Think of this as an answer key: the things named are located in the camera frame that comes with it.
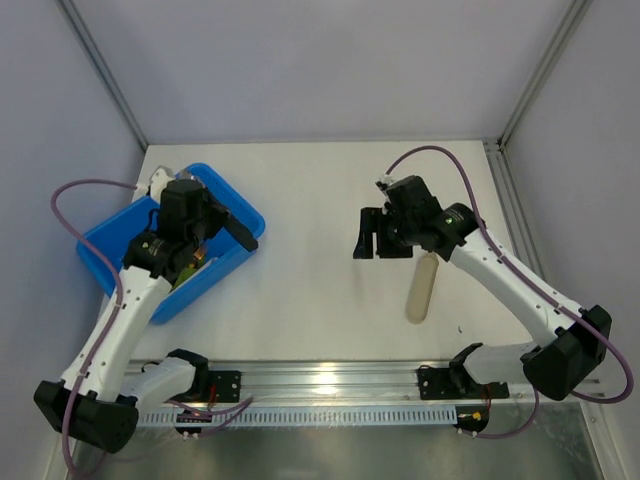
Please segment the black paper napkin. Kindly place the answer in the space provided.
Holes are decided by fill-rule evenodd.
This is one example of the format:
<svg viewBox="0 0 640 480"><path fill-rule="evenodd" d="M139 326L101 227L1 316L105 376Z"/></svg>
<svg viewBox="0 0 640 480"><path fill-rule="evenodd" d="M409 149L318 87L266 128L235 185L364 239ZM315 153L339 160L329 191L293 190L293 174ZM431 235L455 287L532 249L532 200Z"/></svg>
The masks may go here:
<svg viewBox="0 0 640 480"><path fill-rule="evenodd" d="M208 235L211 238L224 229L246 251L253 252L258 249L259 243L251 231L215 197L211 197L209 223Z"/></svg>

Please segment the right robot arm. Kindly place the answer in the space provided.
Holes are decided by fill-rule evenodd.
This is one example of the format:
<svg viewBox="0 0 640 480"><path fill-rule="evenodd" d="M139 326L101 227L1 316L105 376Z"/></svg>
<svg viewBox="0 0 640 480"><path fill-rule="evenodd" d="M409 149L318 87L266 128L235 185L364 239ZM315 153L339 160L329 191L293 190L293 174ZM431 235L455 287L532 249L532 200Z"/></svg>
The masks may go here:
<svg viewBox="0 0 640 480"><path fill-rule="evenodd" d="M524 326L527 343L475 343L450 362L453 382L529 382L560 401L603 361L611 317L601 307L583 309L559 294L512 256L462 203L442 208L423 179L410 175L376 183L381 207L360 213L356 259L410 258L416 247L434 253L478 281Z"/></svg>

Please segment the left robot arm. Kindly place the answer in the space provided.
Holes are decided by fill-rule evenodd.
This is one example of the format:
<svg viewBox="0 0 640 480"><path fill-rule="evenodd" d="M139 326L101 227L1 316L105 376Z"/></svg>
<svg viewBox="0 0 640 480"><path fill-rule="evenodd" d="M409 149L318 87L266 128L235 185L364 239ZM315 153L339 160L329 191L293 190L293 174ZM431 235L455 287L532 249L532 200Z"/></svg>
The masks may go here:
<svg viewBox="0 0 640 480"><path fill-rule="evenodd" d="M35 390L36 406L57 432L114 454L140 416L176 396L206 391L207 359L183 349L130 384L124 377L151 316L227 217L199 182L167 183L156 219L130 241L122 268L112 271L116 289L81 352L59 380L43 380Z"/></svg>

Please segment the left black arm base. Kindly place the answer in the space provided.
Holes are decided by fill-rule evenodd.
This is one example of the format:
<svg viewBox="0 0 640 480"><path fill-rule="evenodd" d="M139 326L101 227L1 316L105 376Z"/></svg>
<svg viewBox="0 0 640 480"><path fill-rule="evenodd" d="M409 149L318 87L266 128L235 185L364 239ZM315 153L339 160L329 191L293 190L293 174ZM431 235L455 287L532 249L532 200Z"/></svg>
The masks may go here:
<svg viewBox="0 0 640 480"><path fill-rule="evenodd" d="M210 370L205 398L209 404L238 403L242 373L238 370Z"/></svg>

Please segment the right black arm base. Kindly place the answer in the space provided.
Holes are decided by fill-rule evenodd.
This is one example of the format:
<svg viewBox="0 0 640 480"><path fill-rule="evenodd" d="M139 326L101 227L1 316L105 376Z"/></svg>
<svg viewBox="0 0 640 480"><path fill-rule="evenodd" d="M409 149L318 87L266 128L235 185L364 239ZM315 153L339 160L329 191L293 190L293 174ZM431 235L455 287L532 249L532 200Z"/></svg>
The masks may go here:
<svg viewBox="0 0 640 480"><path fill-rule="evenodd" d="M479 384L464 370L422 365L416 377L421 400L501 400L510 396L506 383Z"/></svg>

